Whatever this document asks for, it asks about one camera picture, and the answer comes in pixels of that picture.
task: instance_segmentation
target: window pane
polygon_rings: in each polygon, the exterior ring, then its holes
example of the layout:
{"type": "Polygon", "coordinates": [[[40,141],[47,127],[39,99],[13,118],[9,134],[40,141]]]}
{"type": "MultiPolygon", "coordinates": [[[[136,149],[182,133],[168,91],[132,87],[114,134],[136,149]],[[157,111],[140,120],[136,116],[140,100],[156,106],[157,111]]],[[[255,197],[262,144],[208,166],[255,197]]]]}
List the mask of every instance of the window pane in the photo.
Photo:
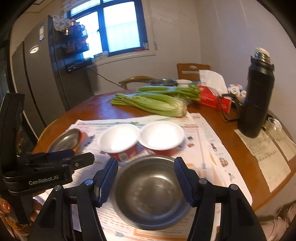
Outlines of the window pane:
{"type": "Polygon", "coordinates": [[[88,34],[86,42],[89,44],[89,51],[83,52],[83,57],[93,58],[95,54],[102,53],[101,36],[97,32],[99,29],[98,12],[88,14],[76,21],[85,26],[88,34]]]}
{"type": "Polygon", "coordinates": [[[134,2],[104,8],[109,52],[140,47],[134,2]]]}
{"type": "Polygon", "coordinates": [[[77,7],[71,9],[70,15],[74,16],[75,14],[80,13],[80,12],[82,12],[84,10],[87,10],[87,9],[89,9],[91,7],[94,7],[96,5],[99,5],[100,3],[101,3],[100,0],[90,0],[88,2],[80,4],[77,7]]]}

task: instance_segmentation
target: metal bowl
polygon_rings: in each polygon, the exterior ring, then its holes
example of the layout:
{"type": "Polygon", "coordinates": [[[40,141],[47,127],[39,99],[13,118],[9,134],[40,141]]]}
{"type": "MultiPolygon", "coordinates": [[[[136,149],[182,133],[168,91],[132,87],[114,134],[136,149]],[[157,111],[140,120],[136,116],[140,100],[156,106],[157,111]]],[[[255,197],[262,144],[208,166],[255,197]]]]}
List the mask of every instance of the metal bowl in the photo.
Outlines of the metal bowl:
{"type": "Polygon", "coordinates": [[[152,80],[149,82],[151,85],[160,85],[160,86],[173,86],[177,85],[176,80],[170,80],[170,79],[159,79],[159,80],[152,80]]]}
{"type": "Polygon", "coordinates": [[[174,172],[174,158],[145,156],[126,164],[113,184],[111,199],[122,220],[144,230],[164,229],[190,206],[174,172]]]}
{"type": "Polygon", "coordinates": [[[79,129],[70,129],[64,132],[55,139],[55,141],[48,148],[47,152],[73,149],[79,142],[80,134],[81,132],[79,129]]]}

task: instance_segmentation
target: screw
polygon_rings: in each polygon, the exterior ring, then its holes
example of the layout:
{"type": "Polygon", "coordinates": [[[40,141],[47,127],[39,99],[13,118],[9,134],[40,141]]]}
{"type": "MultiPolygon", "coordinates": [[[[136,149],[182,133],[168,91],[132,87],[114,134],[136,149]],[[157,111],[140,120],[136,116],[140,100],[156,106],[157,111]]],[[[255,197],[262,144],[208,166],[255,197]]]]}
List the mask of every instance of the screw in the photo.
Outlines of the screw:
{"type": "Polygon", "coordinates": [[[87,179],[84,183],[88,186],[88,185],[91,185],[93,184],[93,180],[92,179],[87,179]]]}
{"type": "Polygon", "coordinates": [[[207,184],[207,180],[206,179],[204,179],[204,178],[201,178],[200,180],[199,180],[199,183],[200,184],[207,184]]]}
{"type": "Polygon", "coordinates": [[[59,191],[59,190],[61,190],[61,188],[62,188],[61,185],[56,185],[56,186],[54,187],[54,190],[55,190],[55,191],[59,191]]]}
{"type": "Polygon", "coordinates": [[[237,185],[235,185],[235,184],[231,184],[230,185],[230,188],[232,189],[232,190],[237,190],[237,189],[239,189],[239,187],[237,186],[237,185]]]}

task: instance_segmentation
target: bunch of celery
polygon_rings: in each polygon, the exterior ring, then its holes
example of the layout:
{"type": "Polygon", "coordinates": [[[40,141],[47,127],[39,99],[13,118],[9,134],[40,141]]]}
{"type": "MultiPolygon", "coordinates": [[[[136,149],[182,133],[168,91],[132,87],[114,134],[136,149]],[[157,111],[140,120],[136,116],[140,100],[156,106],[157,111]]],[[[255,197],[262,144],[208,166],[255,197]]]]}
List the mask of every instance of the bunch of celery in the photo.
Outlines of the bunch of celery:
{"type": "Polygon", "coordinates": [[[200,101],[201,90],[197,85],[189,85],[188,87],[143,86],[137,88],[137,92],[158,93],[178,97],[180,99],[200,101]]]}
{"type": "Polygon", "coordinates": [[[111,104],[134,106],[157,115],[182,117],[187,111],[187,106],[183,101],[168,95],[158,93],[117,93],[115,96],[111,104]]]}

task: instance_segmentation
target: red tissue package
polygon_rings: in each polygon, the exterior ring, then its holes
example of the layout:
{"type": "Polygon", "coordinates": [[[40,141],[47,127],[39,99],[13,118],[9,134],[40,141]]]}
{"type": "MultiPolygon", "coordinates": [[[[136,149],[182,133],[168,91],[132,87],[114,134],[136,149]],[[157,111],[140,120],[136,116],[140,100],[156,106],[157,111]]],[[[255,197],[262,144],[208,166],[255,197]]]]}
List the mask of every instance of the red tissue package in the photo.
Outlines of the red tissue package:
{"type": "MultiPolygon", "coordinates": [[[[222,111],[221,106],[218,103],[218,92],[215,89],[207,86],[200,86],[200,89],[202,92],[200,94],[200,101],[198,101],[198,103],[202,106],[222,111]]],[[[231,107],[231,99],[221,98],[220,101],[223,107],[223,111],[226,114],[229,114],[231,107]]]]}

